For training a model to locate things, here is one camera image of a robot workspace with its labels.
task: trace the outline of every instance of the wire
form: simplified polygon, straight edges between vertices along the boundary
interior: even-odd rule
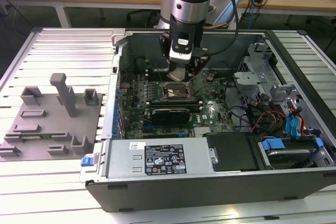
[[[27,20],[26,17],[21,12],[19,12],[19,10],[9,0],[5,0],[5,1],[7,1],[12,6],[12,8],[14,8],[17,11],[17,13],[19,13],[21,15],[21,17],[30,25],[31,28],[34,27],[31,24],[31,22],[29,22],[29,20]]]
[[[125,82],[124,82],[122,88],[125,88],[125,85],[126,85],[126,83],[127,83],[127,79],[128,79],[128,74],[127,74],[127,71],[126,71],[126,70],[125,70],[125,75],[126,75],[126,78],[125,78]]]
[[[336,39],[336,35],[335,35],[335,37],[332,38],[332,40],[329,42],[329,44],[326,46],[326,48],[323,52],[327,52],[327,50],[329,49],[329,47],[331,46],[331,44],[334,42],[335,39]]]
[[[2,16],[0,16],[0,19],[1,19],[2,23],[4,23],[4,26],[6,27],[6,29],[14,31],[14,29],[12,29],[12,28],[10,28],[10,27],[7,26],[7,24],[6,24],[6,22],[4,21],[4,19],[2,18]],[[16,35],[18,35],[18,36],[22,36],[22,37],[24,37],[25,39],[28,37],[27,35],[25,35],[25,34],[24,34],[23,32],[21,32],[21,31],[17,31]]]
[[[204,26],[203,30],[213,30],[213,29],[217,29],[217,28],[227,27],[229,25],[229,22],[230,21],[219,23],[219,24],[214,25],[214,26]]]
[[[254,10],[254,0],[252,0],[252,5],[253,5],[253,7],[252,7],[252,14],[251,14],[251,18],[250,18],[250,22],[248,23],[248,27],[247,27],[247,29],[251,29],[252,27],[251,27],[251,25],[252,25],[252,18],[253,18],[253,10]]]
[[[293,113],[294,112],[294,108],[289,108],[289,111],[291,112],[291,113]],[[305,132],[304,132],[304,130],[305,130],[305,121],[304,121],[304,119],[302,118],[302,116],[298,113],[298,114],[296,114],[296,116],[299,118],[299,119],[301,119],[301,127],[300,127],[300,133],[301,133],[301,135],[302,136],[304,136],[305,135]]]
[[[143,118],[142,120],[152,123],[151,120],[148,120],[148,119],[145,119],[145,118]]]
[[[238,37],[238,32],[239,32],[239,18],[238,18],[238,12],[237,12],[237,6],[236,6],[236,0],[231,0],[232,1],[232,5],[233,5],[233,12],[235,13],[235,18],[236,18],[236,30],[235,30],[235,36],[232,39],[232,41],[229,43],[229,45],[227,45],[225,48],[221,49],[220,51],[217,52],[213,52],[211,54],[205,54],[204,56],[213,56],[213,55],[217,55],[220,54],[221,52],[224,52],[226,49],[228,49],[237,39]]]

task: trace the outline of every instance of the table leg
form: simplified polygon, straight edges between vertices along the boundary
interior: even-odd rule
[[[288,23],[290,22],[290,20],[292,19],[293,15],[287,15],[286,18],[284,19],[283,23],[285,25],[288,25]]]
[[[2,16],[7,16],[8,15],[8,11],[7,11],[7,8],[6,8],[5,4],[0,4],[0,14]]]
[[[59,22],[61,23],[61,27],[70,28],[71,27],[70,19],[64,9],[64,6],[56,5],[54,7],[56,9]]]
[[[100,15],[100,19],[105,19],[105,13],[104,13],[104,8],[99,8],[99,15]]]

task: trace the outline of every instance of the power supply label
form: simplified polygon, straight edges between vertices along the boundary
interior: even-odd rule
[[[187,173],[183,144],[145,146],[145,173],[147,175]]]

